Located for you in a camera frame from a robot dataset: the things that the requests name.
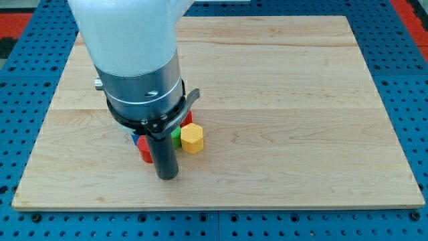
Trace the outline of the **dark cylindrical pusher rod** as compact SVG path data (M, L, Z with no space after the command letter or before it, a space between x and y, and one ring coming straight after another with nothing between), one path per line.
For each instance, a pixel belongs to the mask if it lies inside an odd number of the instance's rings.
M147 135L146 141L157 176L163 180L174 179L179 172L179 166L171 135L161 139Z

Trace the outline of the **black clamp ring with lever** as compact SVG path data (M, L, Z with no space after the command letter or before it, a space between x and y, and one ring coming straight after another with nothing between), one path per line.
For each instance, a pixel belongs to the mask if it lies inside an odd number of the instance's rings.
M120 125L130 129L135 135L149 135L156 140L165 138L171 134L186 119L191 111L191 106L200 97L200 90L195 88L187 97L181 97L178 105L170 112L153 120L130 120L121 116L112 106L109 100L106 100L108 110Z

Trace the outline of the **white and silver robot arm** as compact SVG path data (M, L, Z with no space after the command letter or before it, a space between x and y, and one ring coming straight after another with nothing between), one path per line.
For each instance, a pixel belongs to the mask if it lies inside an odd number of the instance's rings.
M69 0L114 119L143 135L159 178L177 176L171 133L200 97L185 90L176 24L193 0Z

